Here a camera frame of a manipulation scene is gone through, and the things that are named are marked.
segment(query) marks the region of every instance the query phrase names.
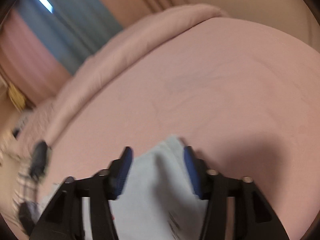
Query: striped curtain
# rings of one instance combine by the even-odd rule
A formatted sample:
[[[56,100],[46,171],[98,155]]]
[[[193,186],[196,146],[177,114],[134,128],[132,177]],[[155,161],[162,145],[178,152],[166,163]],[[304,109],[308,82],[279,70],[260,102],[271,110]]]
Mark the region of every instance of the striped curtain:
[[[187,0],[19,0],[0,30],[0,67],[34,104],[55,96],[123,28]]]

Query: window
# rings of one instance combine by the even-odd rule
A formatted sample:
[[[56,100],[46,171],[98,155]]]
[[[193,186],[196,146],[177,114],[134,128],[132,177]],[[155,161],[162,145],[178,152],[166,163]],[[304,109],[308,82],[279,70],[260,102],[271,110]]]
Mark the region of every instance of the window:
[[[53,7],[52,5],[48,2],[48,0],[39,0],[43,5],[44,7],[46,7],[48,9],[49,12],[53,12]]]

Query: white cloth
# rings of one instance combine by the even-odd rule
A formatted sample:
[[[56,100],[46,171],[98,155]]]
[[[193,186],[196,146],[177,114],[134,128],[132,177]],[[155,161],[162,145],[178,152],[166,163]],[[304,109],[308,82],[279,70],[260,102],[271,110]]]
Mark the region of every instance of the white cloth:
[[[110,201],[121,240],[198,240],[206,205],[193,194],[183,144],[175,136],[135,158],[123,195]],[[84,199],[86,240],[92,239],[89,217],[89,201]]]

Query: blue curtain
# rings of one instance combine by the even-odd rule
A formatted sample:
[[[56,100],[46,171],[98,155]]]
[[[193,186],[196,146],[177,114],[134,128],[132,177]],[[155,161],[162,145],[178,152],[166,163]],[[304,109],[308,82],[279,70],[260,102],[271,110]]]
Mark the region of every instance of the blue curtain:
[[[19,0],[16,6],[30,29],[70,74],[122,30],[99,0],[47,1],[52,12],[40,0]]]

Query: checkered cloth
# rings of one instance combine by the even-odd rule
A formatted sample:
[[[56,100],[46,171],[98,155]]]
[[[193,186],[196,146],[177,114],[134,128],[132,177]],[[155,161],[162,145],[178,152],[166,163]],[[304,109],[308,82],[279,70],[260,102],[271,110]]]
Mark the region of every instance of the checkered cloth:
[[[19,221],[19,208],[23,202],[37,203],[38,183],[29,176],[31,160],[22,160],[17,176],[17,184],[12,197],[12,208]]]

